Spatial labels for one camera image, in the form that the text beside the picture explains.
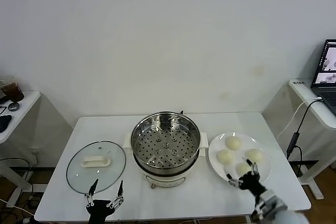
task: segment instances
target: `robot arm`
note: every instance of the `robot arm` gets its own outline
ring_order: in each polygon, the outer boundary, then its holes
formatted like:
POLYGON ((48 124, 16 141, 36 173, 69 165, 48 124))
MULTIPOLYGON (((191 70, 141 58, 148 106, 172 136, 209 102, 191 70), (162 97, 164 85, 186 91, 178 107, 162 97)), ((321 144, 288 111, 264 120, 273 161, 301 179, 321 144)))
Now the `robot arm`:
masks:
POLYGON ((295 212, 287 211, 287 205, 279 199, 272 190, 267 190, 260 182, 260 175, 256 163, 246 161, 251 166, 251 172, 246 173, 238 180, 227 174, 229 183, 241 190, 249 190, 256 199, 255 210, 251 220, 257 223, 276 224, 303 224, 308 223, 307 219, 295 212))
POLYGON ((95 199, 92 200, 92 197, 95 193, 97 187, 98 179, 90 187, 90 190, 85 194, 87 205, 86 210, 90 214, 89 224, 104 224, 107 216, 113 214, 118 207, 124 202, 122 181, 119 186, 117 197, 114 201, 95 199))

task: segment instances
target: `brown drink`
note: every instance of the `brown drink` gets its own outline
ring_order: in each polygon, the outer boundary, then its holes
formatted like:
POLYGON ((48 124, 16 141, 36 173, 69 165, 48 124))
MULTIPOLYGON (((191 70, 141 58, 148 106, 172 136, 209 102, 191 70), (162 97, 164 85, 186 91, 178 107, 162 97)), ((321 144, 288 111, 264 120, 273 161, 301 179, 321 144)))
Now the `brown drink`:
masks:
POLYGON ((0 82, 0 90, 12 101, 19 102, 24 98, 24 95, 14 80, 13 76, 2 77, 3 81, 0 82))

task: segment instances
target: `black cable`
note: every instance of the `black cable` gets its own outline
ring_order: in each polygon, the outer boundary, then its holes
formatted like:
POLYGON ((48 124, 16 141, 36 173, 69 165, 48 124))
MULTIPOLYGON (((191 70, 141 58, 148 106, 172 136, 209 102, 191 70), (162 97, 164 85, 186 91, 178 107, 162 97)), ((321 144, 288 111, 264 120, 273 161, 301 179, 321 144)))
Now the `black cable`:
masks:
POLYGON ((22 215, 22 217, 24 217, 24 218, 28 218, 28 217, 30 217, 31 215, 29 215, 29 216, 25 216, 25 214, 24 214, 25 212, 21 209, 21 215, 22 215))
POLYGON ((305 111, 305 113, 304 113, 304 115, 303 115, 303 117, 302 117, 302 120, 301 120, 301 122, 300 122, 300 125, 299 125, 298 129, 296 130, 296 132, 293 133, 292 139, 290 140, 289 145, 288 145, 288 147, 287 147, 287 150, 286 150, 287 160, 288 160, 290 154, 292 153, 292 151, 294 150, 294 148, 295 148, 295 146, 296 146, 296 143, 297 143, 297 141, 298 141, 298 139, 299 139, 299 136, 300 136, 299 130, 300 130, 302 124, 303 124, 303 121, 305 120, 305 117, 306 117, 306 115, 307 115, 307 112, 308 112, 310 106, 312 106, 313 103, 315 103, 315 102, 322 102, 322 101, 323 101, 322 99, 320 99, 320 100, 315 100, 315 101, 311 102, 311 103, 308 105, 308 107, 306 108, 306 111, 305 111))
POLYGON ((26 159, 24 159, 24 158, 21 158, 21 157, 8 157, 8 158, 2 158, 2 159, 0 159, 0 161, 10 160, 10 159, 14 159, 14 160, 23 160, 23 161, 25 161, 25 162, 27 163, 27 166, 28 166, 28 171, 30 170, 30 164, 29 164, 28 160, 26 160, 26 159))
POLYGON ((40 204, 39 200, 31 199, 27 202, 27 207, 29 210, 36 210, 39 204, 40 204))
POLYGON ((299 125, 299 127, 298 127, 298 130, 296 131, 296 133, 299 133, 299 130, 300 130, 301 126, 302 126, 302 123, 303 123, 303 121, 304 121, 304 119, 305 119, 305 117, 306 117, 306 114, 307 114, 307 112, 308 112, 310 106, 312 106, 313 103, 315 103, 315 102, 321 102, 321 101, 322 101, 322 100, 315 100, 315 101, 311 102, 311 103, 308 105, 308 107, 306 108, 305 114, 303 115, 303 118, 302 118, 302 120, 301 120, 301 123, 300 123, 300 125, 299 125))
POLYGON ((17 220, 17 215, 13 212, 3 212, 2 214, 7 214, 3 219, 0 220, 0 223, 2 223, 9 215, 14 215, 15 220, 17 220))
POLYGON ((299 146, 297 146, 297 145, 294 148, 297 148, 300 151, 300 165, 299 165, 299 170, 298 170, 298 172, 296 174, 296 176, 299 177, 300 170, 301 170, 301 165, 302 165, 302 149, 299 146))
MULTIPOLYGON (((8 158, 2 158, 2 159, 0 159, 0 161, 4 161, 4 160, 23 160, 23 161, 25 161, 26 163, 27 163, 27 166, 28 166, 28 171, 27 171, 27 174, 26 174, 26 176, 25 176, 25 180, 27 179, 27 176, 28 176, 28 173, 29 173, 29 171, 30 171, 30 164, 29 164, 29 162, 28 162, 28 160, 26 160, 26 159, 24 159, 24 158, 20 158, 20 157, 8 157, 8 158)), ((33 195, 33 185, 32 185, 32 183, 30 183, 31 184, 31 196, 33 195)), ((9 199, 10 199, 10 197, 11 197, 11 195, 13 194, 13 192, 14 192, 14 190, 15 190, 16 188, 14 188, 13 189, 13 191, 10 193, 10 195, 7 197, 7 199, 6 199, 6 201, 8 201, 9 199)), ((22 203, 20 203, 20 204, 18 204, 18 205, 21 205, 21 204, 23 204, 23 203, 27 203, 29 200, 25 200, 24 202, 22 202, 22 203)), ((4 218, 0 218, 0 224, 9 216, 9 215, 12 215, 13 213, 13 210, 14 210, 14 208, 12 208, 9 212, 4 212, 4 209, 5 209, 5 206, 6 206, 6 204, 4 203, 4 205, 2 206, 2 208, 1 208, 1 211, 0 211, 0 215, 2 214, 2 213, 7 213, 7 215, 4 217, 4 218)))

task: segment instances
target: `computer mouse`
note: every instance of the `computer mouse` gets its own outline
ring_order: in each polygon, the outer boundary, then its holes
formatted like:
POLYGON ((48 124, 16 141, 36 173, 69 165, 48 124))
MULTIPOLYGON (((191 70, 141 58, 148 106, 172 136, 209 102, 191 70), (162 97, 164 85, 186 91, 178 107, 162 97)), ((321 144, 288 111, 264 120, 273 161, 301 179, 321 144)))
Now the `computer mouse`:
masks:
POLYGON ((17 111, 20 108, 20 104, 18 102, 12 102, 10 105, 8 105, 9 111, 17 111))

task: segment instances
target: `white wall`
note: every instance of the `white wall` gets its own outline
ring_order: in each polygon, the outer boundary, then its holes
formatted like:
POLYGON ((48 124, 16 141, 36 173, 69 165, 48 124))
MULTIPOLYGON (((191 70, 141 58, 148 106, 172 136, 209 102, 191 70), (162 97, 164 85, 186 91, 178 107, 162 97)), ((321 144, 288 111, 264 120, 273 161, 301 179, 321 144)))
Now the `white wall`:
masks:
MULTIPOLYGON (((285 128, 301 102, 302 100, 287 84, 279 89, 263 111, 263 116, 274 136, 277 136, 285 128)), ((278 143, 284 153, 286 153, 293 133, 298 129, 306 109, 307 106, 302 106, 288 128, 279 136, 278 143)), ((305 161, 320 160, 328 156, 329 153, 336 153, 335 138, 336 132, 326 129, 309 110, 300 128, 300 137, 297 141, 297 145, 302 149, 302 159, 305 161)), ((293 150, 289 160, 300 160, 298 149, 293 150)))
POLYGON ((0 73, 72 126, 84 115, 261 111, 286 81, 312 75, 335 13, 334 0, 0 0, 0 73))
MULTIPOLYGON (((8 140, 0 145, 0 158, 23 157, 31 166, 55 167, 71 133, 71 126, 42 94, 8 140), (37 151, 38 160, 30 154, 30 148, 37 151)), ((26 166, 18 160, 6 163, 26 166)))

